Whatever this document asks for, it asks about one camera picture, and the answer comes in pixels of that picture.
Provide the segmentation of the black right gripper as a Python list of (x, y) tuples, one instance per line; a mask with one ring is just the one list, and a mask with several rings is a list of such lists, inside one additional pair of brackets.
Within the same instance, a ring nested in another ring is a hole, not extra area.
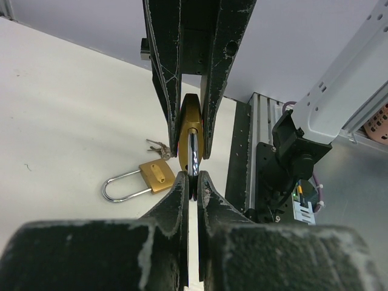
[(169, 147), (178, 154), (181, 77), (202, 75), (203, 158), (212, 152), (216, 114), (256, 1), (143, 1), (141, 59), (167, 121)]

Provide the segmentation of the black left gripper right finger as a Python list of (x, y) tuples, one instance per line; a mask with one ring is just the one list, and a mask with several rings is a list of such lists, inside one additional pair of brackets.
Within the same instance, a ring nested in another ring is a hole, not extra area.
[(381, 290), (369, 248), (353, 229), (257, 224), (198, 176), (199, 278), (206, 290)]

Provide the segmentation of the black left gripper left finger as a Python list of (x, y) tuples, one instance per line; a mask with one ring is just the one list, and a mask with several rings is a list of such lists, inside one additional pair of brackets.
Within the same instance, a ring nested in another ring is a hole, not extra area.
[(34, 221), (1, 256), (2, 290), (184, 290), (189, 179), (138, 219)]

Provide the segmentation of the brass padlock long shackle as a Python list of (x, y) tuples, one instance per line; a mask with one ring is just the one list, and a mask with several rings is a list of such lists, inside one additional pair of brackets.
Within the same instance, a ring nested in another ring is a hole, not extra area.
[[(109, 194), (109, 187), (120, 180), (140, 176), (143, 189), (130, 190), (122, 197), (112, 196)], [(102, 197), (111, 203), (121, 203), (130, 199), (136, 198), (145, 193), (157, 194), (172, 187), (175, 181), (175, 174), (168, 163), (163, 159), (156, 159), (143, 164), (140, 164), (136, 170), (131, 170), (105, 180), (101, 186)]]

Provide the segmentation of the long shackle padlock keys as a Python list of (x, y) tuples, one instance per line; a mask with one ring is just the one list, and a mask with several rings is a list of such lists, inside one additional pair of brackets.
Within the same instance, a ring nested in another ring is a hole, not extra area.
[(148, 152), (156, 152), (161, 157), (161, 159), (165, 161), (169, 160), (172, 157), (170, 147), (164, 144), (163, 142), (154, 141), (151, 139), (146, 139), (146, 141), (150, 144), (153, 144), (149, 146), (149, 149), (147, 150)]

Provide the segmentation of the small brass padlock top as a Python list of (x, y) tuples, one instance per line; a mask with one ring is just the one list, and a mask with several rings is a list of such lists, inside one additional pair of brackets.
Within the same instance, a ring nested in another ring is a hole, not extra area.
[(198, 95), (188, 93), (181, 106), (181, 131), (178, 158), (182, 170), (189, 177), (189, 199), (198, 199), (199, 165), (203, 156), (204, 138), (201, 106)]

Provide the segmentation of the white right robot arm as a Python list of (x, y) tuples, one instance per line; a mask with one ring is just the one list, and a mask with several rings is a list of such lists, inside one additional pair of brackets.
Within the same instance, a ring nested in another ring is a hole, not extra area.
[[(216, 114), (255, 1), (144, 1), (141, 48), (167, 121), (172, 155), (198, 197), (199, 164), (211, 155)], [(275, 124), (275, 150), (257, 163), (266, 196), (289, 194), (332, 148), (346, 122), (387, 84), (387, 2), (379, 1), (325, 74)]]

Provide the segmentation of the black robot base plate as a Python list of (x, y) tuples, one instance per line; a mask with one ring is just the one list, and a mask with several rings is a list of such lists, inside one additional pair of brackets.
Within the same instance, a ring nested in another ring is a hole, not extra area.
[(225, 191), (225, 199), (241, 213), (247, 209), (250, 112), (249, 104), (236, 102)]

